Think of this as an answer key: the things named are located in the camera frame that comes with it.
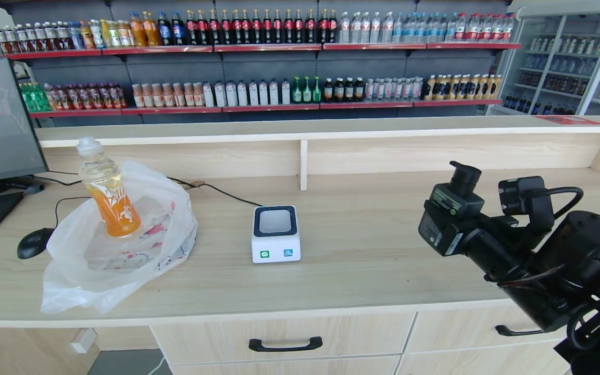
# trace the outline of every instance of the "plastic bag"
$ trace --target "plastic bag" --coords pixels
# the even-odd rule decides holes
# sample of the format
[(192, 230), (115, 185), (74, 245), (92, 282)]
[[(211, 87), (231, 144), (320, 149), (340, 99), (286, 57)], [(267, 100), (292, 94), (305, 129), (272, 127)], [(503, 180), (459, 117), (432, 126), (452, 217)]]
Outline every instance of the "plastic bag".
[(71, 212), (47, 244), (53, 259), (43, 273), (43, 313), (94, 306), (104, 314), (189, 256), (198, 222), (188, 192), (134, 161), (121, 173), (141, 227), (124, 239), (110, 237), (94, 199)]

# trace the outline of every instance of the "black drawer handle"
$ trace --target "black drawer handle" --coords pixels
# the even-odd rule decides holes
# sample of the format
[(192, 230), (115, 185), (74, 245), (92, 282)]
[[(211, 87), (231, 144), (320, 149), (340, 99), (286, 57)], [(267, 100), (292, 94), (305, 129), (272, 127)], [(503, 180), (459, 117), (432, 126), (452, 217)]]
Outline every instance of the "black drawer handle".
[(250, 339), (249, 348), (255, 352), (301, 352), (301, 351), (313, 351), (323, 346), (323, 340), (321, 337), (315, 336), (309, 339), (309, 344), (306, 346), (298, 347), (264, 347), (261, 339)]
[(512, 331), (510, 330), (510, 328), (508, 328), (505, 325), (498, 325), (495, 326), (495, 330), (497, 330), (497, 333), (500, 335), (505, 335), (507, 337), (513, 337), (513, 336), (517, 336), (517, 335), (537, 335), (537, 334), (542, 334), (543, 331), (541, 330), (535, 330), (535, 331)]

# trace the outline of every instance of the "power outlet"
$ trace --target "power outlet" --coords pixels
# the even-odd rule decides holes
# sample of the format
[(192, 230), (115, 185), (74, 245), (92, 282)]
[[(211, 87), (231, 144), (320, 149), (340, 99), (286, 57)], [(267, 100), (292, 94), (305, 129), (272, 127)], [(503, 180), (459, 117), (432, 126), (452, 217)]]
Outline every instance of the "power outlet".
[(93, 328), (81, 328), (71, 342), (71, 346), (78, 353), (87, 353), (95, 341), (96, 331)]

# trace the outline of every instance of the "black computer mouse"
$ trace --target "black computer mouse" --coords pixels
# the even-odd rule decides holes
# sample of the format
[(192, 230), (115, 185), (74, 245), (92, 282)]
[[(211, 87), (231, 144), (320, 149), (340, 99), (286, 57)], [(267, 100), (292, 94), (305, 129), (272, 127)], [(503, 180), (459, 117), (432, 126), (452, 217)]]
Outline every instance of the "black computer mouse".
[(55, 232), (55, 228), (42, 228), (27, 234), (17, 244), (17, 258), (29, 259), (42, 253), (52, 232)]

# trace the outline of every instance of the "juice bottle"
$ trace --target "juice bottle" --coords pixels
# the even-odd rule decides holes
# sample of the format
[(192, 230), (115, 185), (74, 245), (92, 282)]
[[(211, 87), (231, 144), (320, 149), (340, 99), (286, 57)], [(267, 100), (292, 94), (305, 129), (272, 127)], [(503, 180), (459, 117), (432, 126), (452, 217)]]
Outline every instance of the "juice bottle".
[(80, 138), (77, 149), (84, 163), (80, 177), (96, 201), (105, 232), (112, 237), (135, 232), (140, 227), (140, 216), (124, 190), (117, 164), (105, 156), (101, 143), (93, 137)]

